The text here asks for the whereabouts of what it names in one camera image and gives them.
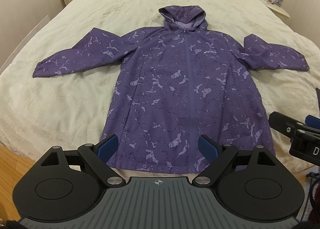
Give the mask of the right cream nightstand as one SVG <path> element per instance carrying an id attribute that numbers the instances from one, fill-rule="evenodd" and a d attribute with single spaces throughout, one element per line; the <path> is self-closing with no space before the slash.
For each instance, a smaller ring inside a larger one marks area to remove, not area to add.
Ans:
<path id="1" fill-rule="evenodd" d="M 283 8 L 272 4 L 270 2 L 267 2 L 265 0 L 259 0 L 263 5 L 265 5 L 272 13 L 274 13 L 278 18 L 280 18 L 284 23 L 286 23 L 291 16 L 289 13 L 287 13 Z"/>

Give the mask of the cream floral bedspread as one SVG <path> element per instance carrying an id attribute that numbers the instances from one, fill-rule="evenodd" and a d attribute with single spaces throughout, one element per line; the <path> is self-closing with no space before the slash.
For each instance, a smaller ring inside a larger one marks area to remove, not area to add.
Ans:
<path id="1" fill-rule="evenodd" d="M 264 108 L 297 120 L 319 115 L 319 48 L 295 33 L 259 0 L 74 0 L 40 30 L 1 74 L 1 144 L 17 155 L 38 160 L 51 146 L 76 149 L 96 142 L 110 112 L 119 67 L 33 78 L 36 64 L 74 46 L 92 28 L 124 35 L 141 27 L 161 26 L 159 8 L 198 5 L 208 27 L 238 42 L 255 34 L 266 42 L 302 53 L 308 72 L 251 71 Z"/>

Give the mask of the purple patterned hooded jacket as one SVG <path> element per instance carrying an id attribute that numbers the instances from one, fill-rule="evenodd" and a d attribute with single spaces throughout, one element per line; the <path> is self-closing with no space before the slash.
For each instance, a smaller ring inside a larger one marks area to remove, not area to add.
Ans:
<path id="1" fill-rule="evenodd" d="M 102 137 L 116 135 L 118 150 L 102 159 L 113 168 L 154 173 L 199 173 L 208 162 L 198 149 L 206 135 L 242 150 L 273 151 L 271 129 L 251 70 L 306 72 L 296 50 L 248 35 L 243 43 L 208 30 L 195 5 L 161 8 L 161 27 L 123 36 L 93 28 L 75 46 L 39 62 L 44 78 L 120 62 Z"/>

